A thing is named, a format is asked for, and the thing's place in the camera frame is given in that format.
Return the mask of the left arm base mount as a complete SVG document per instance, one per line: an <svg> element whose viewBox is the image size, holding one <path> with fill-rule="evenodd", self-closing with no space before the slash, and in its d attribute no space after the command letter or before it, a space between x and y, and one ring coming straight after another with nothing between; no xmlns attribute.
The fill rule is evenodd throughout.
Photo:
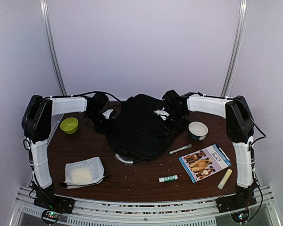
<svg viewBox="0 0 283 226"><path fill-rule="evenodd" d="M53 210L58 213L71 214L75 200L60 196L53 196L52 198L37 196L33 203L35 206L39 206L44 209Z"/></svg>

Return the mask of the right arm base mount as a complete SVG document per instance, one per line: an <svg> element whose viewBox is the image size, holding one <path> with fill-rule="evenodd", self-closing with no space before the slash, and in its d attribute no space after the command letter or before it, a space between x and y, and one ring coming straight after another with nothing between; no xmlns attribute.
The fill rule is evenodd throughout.
<svg viewBox="0 0 283 226"><path fill-rule="evenodd" d="M246 209L247 207L256 203L257 200L254 197L245 200L244 198L239 199L236 194L227 197L222 196L216 199L216 205L219 213Z"/></svg>

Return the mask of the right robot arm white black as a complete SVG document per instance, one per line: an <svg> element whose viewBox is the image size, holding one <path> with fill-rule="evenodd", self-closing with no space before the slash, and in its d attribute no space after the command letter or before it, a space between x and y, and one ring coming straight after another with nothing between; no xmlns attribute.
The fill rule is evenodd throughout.
<svg viewBox="0 0 283 226"><path fill-rule="evenodd" d="M190 112L202 112L223 117L226 120L226 133L232 141L237 165L236 194L232 203L242 208L253 198L255 182L254 130L258 128L243 96L233 98L215 97L200 92L178 95L170 90L162 97L169 107L169 115L159 124L162 135L168 135L176 125L187 125Z"/></svg>

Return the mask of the dog picture book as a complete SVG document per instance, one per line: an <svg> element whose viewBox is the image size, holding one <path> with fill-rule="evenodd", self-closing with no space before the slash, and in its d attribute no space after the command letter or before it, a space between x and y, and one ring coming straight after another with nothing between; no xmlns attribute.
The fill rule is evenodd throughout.
<svg viewBox="0 0 283 226"><path fill-rule="evenodd" d="M179 162L192 183L201 181L232 165L231 160L217 143L179 157Z"/></svg>

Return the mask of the black student backpack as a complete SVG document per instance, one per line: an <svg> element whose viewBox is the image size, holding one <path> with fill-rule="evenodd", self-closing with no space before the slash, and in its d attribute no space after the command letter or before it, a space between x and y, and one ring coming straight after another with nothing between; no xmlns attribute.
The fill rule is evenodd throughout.
<svg viewBox="0 0 283 226"><path fill-rule="evenodd" d="M187 127L175 126L166 137L158 136L157 125L163 120L153 112L169 107L163 100L138 94L129 98L116 117L117 129L106 135L115 153L141 161L161 156Z"/></svg>

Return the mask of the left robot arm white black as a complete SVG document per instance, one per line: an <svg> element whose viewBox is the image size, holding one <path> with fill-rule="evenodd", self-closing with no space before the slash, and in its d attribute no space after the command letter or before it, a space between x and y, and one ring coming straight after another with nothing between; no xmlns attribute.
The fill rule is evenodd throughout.
<svg viewBox="0 0 283 226"><path fill-rule="evenodd" d="M52 117L67 113L84 113L84 117L93 122L93 129L97 133L108 133L117 127L111 115L102 112L109 101L108 96L107 92L91 91L70 96L31 97L22 118L25 136L23 143L29 152L29 164L33 170L37 197L48 209L54 209L58 205L47 157Z"/></svg>

